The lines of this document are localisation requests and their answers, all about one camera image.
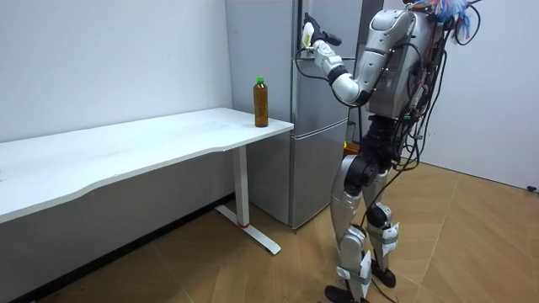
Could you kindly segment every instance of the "black cable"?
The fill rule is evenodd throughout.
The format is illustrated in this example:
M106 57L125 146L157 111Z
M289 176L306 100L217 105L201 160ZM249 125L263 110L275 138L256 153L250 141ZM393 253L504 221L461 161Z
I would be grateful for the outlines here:
M472 38L470 38L466 43L462 43L460 39L458 38L461 28L462 28L462 22L464 21L464 18L459 18L458 21L456 21L456 27L455 27L455 41L458 45L466 46L472 42L473 38L478 34L479 28L481 27L481 14L479 11L473 6L474 3L477 3L481 0L476 0L468 3L468 7L472 8L475 14L478 16L478 27L475 29L475 32L472 35Z
M382 75L384 73L384 71L386 71L387 69L387 65L389 64L389 61L391 60L391 57L393 55L393 52L390 51L389 54L387 55L387 60L386 60L386 64L384 64L384 67L382 68L382 71L380 72L380 74L378 75L378 78L376 79L376 81L374 82L374 86L372 87L372 91L376 91L376 87L378 86L378 83L380 82L380 79L382 78ZM341 100L339 98L339 96L337 96L337 94L335 93L335 91L333 90L333 88L331 88L331 92L334 94L334 97L337 99L337 101L339 101L339 103L341 103L342 105L344 106L348 106L349 108L359 108L360 106L359 105L350 105L350 104L347 104L345 101Z
M360 124L360 138L363 137L363 116L361 116L361 107L357 108L358 123Z
M450 29L452 27L453 23L454 23L454 21L452 19L449 22L449 24L446 24L446 27L448 29ZM437 48L439 49L436 56L439 56L439 59L437 59L438 63L436 64L436 69L435 69L434 76L431 78L432 81L428 85L428 87L431 88L431 89L434 89L434 87L436 85L436 81L438 79L438 75L440 74L440 71L445 70L446 60L447 60L447 58L446 58L446 56L447 56L446 43L449 40L450 34L451 34L451 31L449 30L445 36L440 37L440 40L438 42L436 42ZM438 87L438 93L436 94L435 101L437 100L438 96L440 95L440 89L441 89L441 81L440 81L440 85ZM419 131L423 129L425 121L430 120L430 113L431 113L432 107L433 107L432 93L430 93L429 101L427 103L427 106L426 106L424 112L420 115L420 117L427 116L427 119L423 119L421 121L420 125L419 125L419 128L416 128L416 133L414 134L415 138L418 138L418 135L420 135ZM411 167L410 169L414 169L419 165L419 161L417 161L418 160L417 158L419 158L419 156L423 153L424 144L425 144L425 141L426 141L426 136L427 136L427 127L425 127L424 134L422 135L424 141L423 141L421 150L417 150L417 155L418 156L414 159L414 162L416 162L416 166Z
M410 46L414 49L414 51L418 54L418 57L419 57L419 69L423 69L423 56L421 55L421 51L419 51L419 47L413 43L408 43L408 42L405 42L405 43L401 43L400 45L397 45L395 46L395 49L397 48L403 48L403 46Z
M395 299L397 299L397 300L394 300L394 299L390 298L389 295L386 295L386 294L380 289L380 287L378 287L378 285L376 284L376 282L375 282L374 279L372 279L371 281L372 281L372 283L376 286L376 289L378 290L378 292L379 292L384 298L386 298L386 300L390 301L391 303L400 303L400 301L398 300L398 298L397 298L396 296L395 296Z
M371 208L371 206L374 204L374 202L378 199L378 197L380 197L380 195L384 192L384 190L386 190L386 188L391 185L391 183L393 183L393 181L395 181L395 179L400 176L402 172L398 172L395 177L393 177L389 182L387 182L387 184L382 188L380 189L380 191L378 192L378 194L376 195L376 197L371 201L371 203L367 206L367 208L365 209L365 213L363 214L363 217L361 218L361 224L360 226L363 227L363 224L365 223L365 218L367 217L367 211Z
M296 52L296 55L294 56L294 62L296 63L297 71L300 72L304 77L308 77L308 78L311 78L311 79L324 80L325 82L329 82L329 80L327 78L325 78L325 77L311 76L311 75L307 75L306 73L302 72L301 68L297 64L297 57L302 53L302 51L306 51L306 50L307 50L306 48L302 48L302 49L298 50Z
M453 22L451 21L449 23L449 28L452 26ZM439 47L440 47L440 50L439 51L445 51L445 48L446 48L446 43L447 41L449 40L449 37L450 37L450 34L451 32L448 31L448 33L445 35L445 36L442 36L440 37L440 40L438 41L438 44L439 44ZM403 43L401 45L409 45L409 46L412 46L416 52L418 53L418 56L419 56L419 59L422 60L422 56L419 52L419 49L417 49L417 46L416 45L413 45L413 44L406 44L406 43ZM420 68L421 70L423 70L423 62L420 61L419 62L420 64ZM435 72L435 75L433 77L434 81L429 85L429 87L433 87L435 85L435 79L437 79L438 77L438 72L440 70L437 69L436 72ZM395 126L395 131L393 133L393 138L392 138L392 142L393 142L393 153L395 153L396 157L398 157L397 153L398 153L398 147L400 146L404 146L406 148L406 150L408 152L410 152L410 154L408 155L408 161L407 163L403 166L402 169L396 169L396 171L404 171L404 172L407 172L407 171L410 171L412 169L415 169L418 165L419 165L419 157L420 157L420 154L422 152L422 150L419 149L419 143L418 143L418 139L419 139L419 130L421 130L421 127L423 126L423 123L424 123L424 120L421 122L421 126L418 128L416 127L416 130L414 132L414 135L411 136L409 131L411 130L411 128L413 127L412 125L410 125L405 131L403 131L401 133L402 137L401 137L401 141L400 142L396 142L396 139L397 139L397 135L399 134L399 130L401 129L401 125L403 123L403 120L404 120L404 117L406 115L406 110L408 109L408 106L411 104L412 102L412 94L409 92L409 81L407 83L407 93L408 93L408 102L405 104L405 106L403 107L403 110L401 111L400 115L399 115L399 118L398 118L398 122L397 122L397 125ZM429 109L430 109L430 100L429 102L427 103L427 108L425 109L425 111L420 115L421 117L423 117L424 115L426 115L428 112L429 112ZM407 140L408 140L408 136L411 136L413 139L414 139L414 143L413 145L409 145L407 143ZM412 167L408 167L408 165L410 163L415 163Z
M443 83L443 80L444 80L444 72L446 71L446 63L447 63L447 51L444 50L444 63L443 63L443 65L442 65L442 67L441 67L440 84L438 85L438 91L436 92L435 101L432 103L432 107L431 107L431 109L430 109L430 112L429 112L429 114L427 115L427 120L426 120L425 127L424 127L423 145L421 146L421 152L420 152L420 153L423 153L425 144L426 144L426 142L427 142L427 131L428 131L428 129L429 129L430 115L431 115L432 112L434 111L436 102L438 101L438 97L440 96L441 84Z

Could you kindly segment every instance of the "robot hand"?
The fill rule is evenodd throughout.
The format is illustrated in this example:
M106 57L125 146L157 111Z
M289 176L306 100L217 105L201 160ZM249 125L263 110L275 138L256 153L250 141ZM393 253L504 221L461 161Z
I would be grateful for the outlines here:
M309 47L311 45L311 41L316 42L318 40L322 40L333 46L339 46L341 45L341 43L343 43L343 41L336 35L321 31L320 25L318 24L317 20L311 17L308 13L305 13L305 18L303 19L302 37L302 41L304 41L305 47Z

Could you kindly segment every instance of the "robot elbow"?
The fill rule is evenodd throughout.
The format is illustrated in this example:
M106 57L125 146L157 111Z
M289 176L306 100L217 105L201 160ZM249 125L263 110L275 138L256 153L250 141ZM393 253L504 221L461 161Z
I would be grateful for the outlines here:
M360 95L358 96L357 100L355 101L357 105L363 106L369 102L369 99L371 98L372 93L368 93L367 91L362 90L360 92Z
M360 87L351 77L349 73L342 74L331 85L335 95L347 104L355 104L360 96Z

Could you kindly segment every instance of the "floor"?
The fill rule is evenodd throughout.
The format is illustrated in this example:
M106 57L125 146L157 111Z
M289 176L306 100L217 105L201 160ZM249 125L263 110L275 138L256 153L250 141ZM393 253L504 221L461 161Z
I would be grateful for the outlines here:
M400 221L398 286L382 287L394 300L539 302L539 194L422 164L384 202ZM342 284L329 209L297 233L255 207L251 218L277 256L213 211L40 303L328 302L324 286ZM367 298L386 302L373 287Z

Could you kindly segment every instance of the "table top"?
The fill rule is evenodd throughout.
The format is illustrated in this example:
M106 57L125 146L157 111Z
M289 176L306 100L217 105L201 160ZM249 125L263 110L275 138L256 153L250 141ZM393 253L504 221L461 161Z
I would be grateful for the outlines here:
M292 130L233 109L208 109L0 144L0 223L210 152Z

